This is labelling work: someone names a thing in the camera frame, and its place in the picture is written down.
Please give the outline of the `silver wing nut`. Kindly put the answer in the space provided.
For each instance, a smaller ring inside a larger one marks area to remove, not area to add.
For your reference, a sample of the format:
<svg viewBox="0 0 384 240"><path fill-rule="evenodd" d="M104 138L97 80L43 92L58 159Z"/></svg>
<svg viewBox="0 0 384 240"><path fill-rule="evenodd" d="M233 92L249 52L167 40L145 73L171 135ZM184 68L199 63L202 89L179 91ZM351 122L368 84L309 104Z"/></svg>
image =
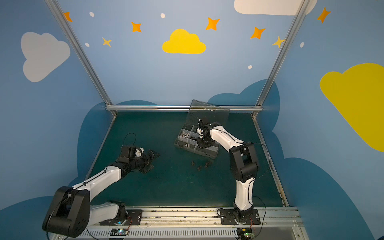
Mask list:
<svg viewBox="0 0 384 240"><path fill-rule="evenodd" d="M184 131L184 130L182 130L182 131L181 131L181 134L180 134L180 137L181 137L181 138L185 138L185 139L189 139L189 138L190 138L190 134L191 134L190 131Z"/></svg>

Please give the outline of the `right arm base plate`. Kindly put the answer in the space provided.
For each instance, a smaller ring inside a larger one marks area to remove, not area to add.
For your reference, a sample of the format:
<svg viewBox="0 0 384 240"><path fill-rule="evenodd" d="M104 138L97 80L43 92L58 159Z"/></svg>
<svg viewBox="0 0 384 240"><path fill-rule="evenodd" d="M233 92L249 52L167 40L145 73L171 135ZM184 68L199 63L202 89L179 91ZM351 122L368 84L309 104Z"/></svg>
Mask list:
<svg viewBox="0 0 384 240"><path fill-rule="evenodd" d="M256 209L218 209L217 214L222 225L261 225L261 218Z"/></svg>

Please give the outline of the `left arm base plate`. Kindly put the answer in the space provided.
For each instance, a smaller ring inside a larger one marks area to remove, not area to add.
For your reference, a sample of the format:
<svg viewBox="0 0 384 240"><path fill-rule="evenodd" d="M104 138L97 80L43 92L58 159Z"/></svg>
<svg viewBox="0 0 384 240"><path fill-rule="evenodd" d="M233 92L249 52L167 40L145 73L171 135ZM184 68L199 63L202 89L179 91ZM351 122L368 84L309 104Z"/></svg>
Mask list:
<svg viewBox="0 0 384 240"><path fill-rule="evenodd" d="M100 222L101 226L139 226L142 220L142 210L126 210L122 217Z"/></svg>

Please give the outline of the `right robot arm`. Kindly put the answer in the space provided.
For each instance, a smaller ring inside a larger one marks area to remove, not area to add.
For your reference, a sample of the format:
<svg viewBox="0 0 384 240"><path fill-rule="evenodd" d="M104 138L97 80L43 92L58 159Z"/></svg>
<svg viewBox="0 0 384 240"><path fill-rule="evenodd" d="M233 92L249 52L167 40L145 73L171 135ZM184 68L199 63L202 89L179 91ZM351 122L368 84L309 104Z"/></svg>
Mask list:
<svg viewBox="0 0 384 240"><path fill-rule="evenodd" d="M197 143L205 149L214 143L220 144L230 156L230 170L236 180L236 197L234 200L233 216L237 224L247 221L251 224L261 224L260 216L254 209L252 193L260 164L253 143L244 142L230 134L220 123L208 122L208 119L198 119L199 127Z"/></svg>

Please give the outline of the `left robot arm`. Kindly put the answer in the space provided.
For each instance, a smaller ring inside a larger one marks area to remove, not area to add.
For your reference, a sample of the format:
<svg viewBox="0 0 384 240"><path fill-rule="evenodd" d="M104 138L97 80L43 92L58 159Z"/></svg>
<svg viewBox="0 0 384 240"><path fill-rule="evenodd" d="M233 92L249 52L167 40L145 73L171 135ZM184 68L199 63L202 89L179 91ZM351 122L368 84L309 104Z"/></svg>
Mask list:
<svg viewBox="0 0 384 240"><path fill-rule="evenodd" d="M128 216L126 205L109 201L92 206L92 200L112 184L131 172L147 173L153 169L153 160L159 153L135 146L122 150L115 162L101 172L72 187L57 189L42 223L46 233L54 233L76 238L89 226L106 223L122 226L132 219Z"/></svg>

